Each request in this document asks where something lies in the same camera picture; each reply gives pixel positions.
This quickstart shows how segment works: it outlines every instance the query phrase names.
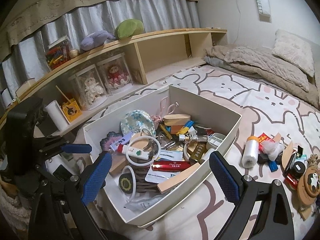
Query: red cap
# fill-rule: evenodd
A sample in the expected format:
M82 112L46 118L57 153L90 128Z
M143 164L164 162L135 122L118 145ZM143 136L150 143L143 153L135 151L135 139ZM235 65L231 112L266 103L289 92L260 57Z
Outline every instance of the red cap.
M123 150L123 144L119 144L117 151L122 153Z

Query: cardboard box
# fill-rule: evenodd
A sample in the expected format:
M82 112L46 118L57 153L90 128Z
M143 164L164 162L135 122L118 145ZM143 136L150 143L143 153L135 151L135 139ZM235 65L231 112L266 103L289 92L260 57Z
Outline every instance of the cardboard box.
M158 114L160 111L160 101L164 97L169 98L169 100L167 100L167 107L175 102L179 103L179 107L175 110L176 114L190 114L191 120L197 120L199 123L211 127L215 132L226 135L226 138L217 148L223 156L226 154L236 137L241 115L196 94L177 87L167 86L137 98L87 125L84 128L84 137L86 143L92 146L92 161L101 153L99 142L105 135L110 131L119 132L119 122L125 114L137 109L144 110L150 115ZM129 196L125 195L118 186L120 174L114 177L108 175L106 177L104 190L125 223L144 227L151 221L155 222L158 220L203 182L211 172L208 160L210 152L204 155L206 161L202 163L188 179L158 203L143 212L138 213L123 208ZM149 195L149 193L137 194L135 201L147 199L152 196L153 195Z

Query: white wall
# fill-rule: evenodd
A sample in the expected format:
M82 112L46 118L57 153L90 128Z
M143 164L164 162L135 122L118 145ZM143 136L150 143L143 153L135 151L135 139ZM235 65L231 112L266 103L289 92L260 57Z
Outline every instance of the white wall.
M320 23L304 0L269 0L270 22L259 20L255 0L238 0L241 11L236 44L273 48L275 32L283 29L320 45ZM236 0L199 0L201 27L228 30L228 42L234 43L239 21Z

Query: bolt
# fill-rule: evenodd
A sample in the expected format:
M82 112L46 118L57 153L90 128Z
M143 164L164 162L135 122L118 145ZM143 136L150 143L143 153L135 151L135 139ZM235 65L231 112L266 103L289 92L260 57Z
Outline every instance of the bolt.
M41 185L42 186L45 186L45 185L47 185L48 184L48 181L46 180L46 179L44 179L43 181L41 181Z
M281 185L281 181L279 181L279 179L275 179L275 180L274 180L274 183L275 183L277 186L280 186L280 185Z
M72 182L76 182L78 179L79 179L79 176L78 176L78 175L73 175L73 176L70 177L70 180L71 180Z
M252 180L252 177L250 175L244 175L243 177L244 177L244 180L247 182Z

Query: pillow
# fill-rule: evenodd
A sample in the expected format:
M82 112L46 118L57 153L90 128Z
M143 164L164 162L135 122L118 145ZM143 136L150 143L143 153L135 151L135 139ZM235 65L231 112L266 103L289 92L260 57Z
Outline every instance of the pillow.
M272 54L297 66L310 77L315 74L310 44L294 34L277 30Z
M104 44L106 40L115 40L116 37L107 31L97 31L87 35L81 42L81 49L88 51Z
M128 19L123 22L121 22L116 30L115 30L115 36L117 39L125 39L128 37L131 37L133 35L138 35L143 33L144 26L142 21L137 19Z

